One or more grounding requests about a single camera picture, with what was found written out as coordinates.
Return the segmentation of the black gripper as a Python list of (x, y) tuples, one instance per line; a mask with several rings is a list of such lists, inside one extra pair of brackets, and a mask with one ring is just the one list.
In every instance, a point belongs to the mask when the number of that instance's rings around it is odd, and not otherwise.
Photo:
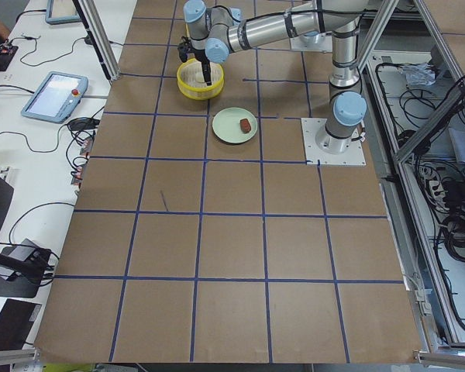
[(212, 85), (211, 66), (210, 61), (205, 55), (204, 50), (198, 50), (193, 47), (191, 39), (187, 36), (181, 37), (181, 42), (177, 46), (179, 58), (184, 63), (188, 60), (188, 57), (193, 54), (195, 59), (201, 63), (201, 72), (203, 75), (204, 82), (207, 86)]

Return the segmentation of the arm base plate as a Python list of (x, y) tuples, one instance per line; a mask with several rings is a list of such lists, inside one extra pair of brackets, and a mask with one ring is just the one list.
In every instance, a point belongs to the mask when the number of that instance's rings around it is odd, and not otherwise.
[(291, 50), (301, 52), (331, 53), (330, 33), (305, 34), (290, 39)]
[(357, 129), (351, 137), (336, 139), (326, 132), (326, 119), (301, 118), (305, 162), (314, 166), (366, 166), (362, 141)]

